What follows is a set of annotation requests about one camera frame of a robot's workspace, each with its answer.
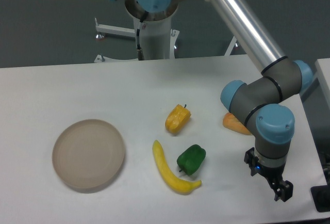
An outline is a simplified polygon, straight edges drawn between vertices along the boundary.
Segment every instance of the cable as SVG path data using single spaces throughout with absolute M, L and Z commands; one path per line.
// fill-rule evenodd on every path
M 138 50 L 141 49 L 141 45 L 140 45 L 140 29 L 142 28 L 142 24 L 144 22 L 144 20 L 148 17 L 149 12 L 144 11 L 144 14 L 142 15 L 141 19 L 140 19 L 140 23 L 139 23 L 139 27 L 136 30 L 136 47 Z

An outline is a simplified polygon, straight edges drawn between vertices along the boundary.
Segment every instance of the white table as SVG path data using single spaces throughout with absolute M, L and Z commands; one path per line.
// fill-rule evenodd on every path
M 330 108 L 330 59 L 318 59 L 315 65 L 321 89 Z
M 0 69 L 0 223 L 264 223 L 329 217 L 318 213 L 310 188 L 325 178 L 296 95 L 283 104 L 295 115 L 284 180 L 293 197 L 275 202 L 260 175 L 250 176 L 244 153 L 253 136 L 225 129 L 224 86 L 260 73 L 247 56 L 132 61 Z M 168 113 L 187 104 L 191 121 L 178 136 L 165 131 Z M 113 124 L 126 144 L 116 180 L 93 194 L 66 187 L 52 166 L 57 137 L 71 124 L 97 118 Z M 171 169 L 192 144 L 207 155 L 182 196 L 157 171 L 152 144 L 163 145 Z

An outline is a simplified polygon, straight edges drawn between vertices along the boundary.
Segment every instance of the yellow banana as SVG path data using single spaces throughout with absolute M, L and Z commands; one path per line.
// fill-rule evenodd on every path
M 196 182 L 189 182 L 186 180 L 179 179 L 176 175 L 173 174 L 166 162 L 163 147 L 157 140 L 155 140 L 153 144 L 153 153 L 157 168 L 162 178 L 171 189 L 181 194 L 188 194 L 194 189 L 200 187 L 200 185 L 202 184 L 201 180 L 198 180 Z

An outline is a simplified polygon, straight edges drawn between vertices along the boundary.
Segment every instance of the white stand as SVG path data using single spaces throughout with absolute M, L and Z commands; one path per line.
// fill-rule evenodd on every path
M 135 28 L 137 28 L 137 21 L 134 20 L 134 26 Z M 159 31 L 160 26 L 162 26 L 162 23 L 157 22 L 155 24 L 153 24 L 152 22 L 147 22 L 146 26 L 145 26 L 145 30 L 141 31 L 141 35 L 140 35 L 140 42 L 141 42 L 141 46 L 143 48 L 143 52 L 145 54 L 146 58 L 152 58 L 154 57 L 154 55 L 152 54 L 152 50 L 155 51 L 159 51 L 159 48 L 162 46 L 163 42 L 165 42 L 165 37 L 167 35 L 167 32 L 164 29 L 161 29 L 164 31 L 163 35 L 161 36 L 155 36 L 155 32 Z M 105 34 L 111 34 L 111 35 L 116 35 L 116 36 L 123 36 L 123 37 L 131 37 L 131 38 L 135 38 L 136 37 L 136 32 L 134 29 L 128 29 L 128 28 L 123 28 L 123 27 L 116 27 L 116 26 L 110 26 L 110 25 L 104 25 L 104 24 L 98 24 L 97 19 L 95 18 L 95 29 L 98 32 L 98 34 L 96 35 L 96 39 L 97 40 L 102 40 L 104 39 L 104 35 Z M 170 58 L 170 59 L 175 59 L 174 56 L 174 51 L 175 51 L 175 42 L 177 37 L 179 36 L 180 31 L 179 30 L 175 30 L 175 29 L 171 29 L 169 32 L 169 36 L 170 36 L 170 44 L 169 44 L 169 52 L 163 51 L 163 55 L 161 56 L 162 58 Z M 159 48 L 154 48 L 154 46 L 151 49 L 146 49 L 146 42 L 148 40 L 151 40 L 153 38 L 157 39 L 157 43 L 160 45 Z M 112 59 L 112 58 L 108 58 L 108 57 L 103 57 L 102 55 L 97 55 L 96 59 L 94 62 L 110 62 L 110 61 L 118 61 L 116 59 Z

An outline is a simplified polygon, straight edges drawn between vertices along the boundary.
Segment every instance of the plate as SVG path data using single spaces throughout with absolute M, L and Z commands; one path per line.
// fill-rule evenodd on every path
M 90 119 L 68 127 L 53 149 L 58 176 L 80 192 L 108 186 L 121 168 L 125 145 L 119 131 L 102 120 Z

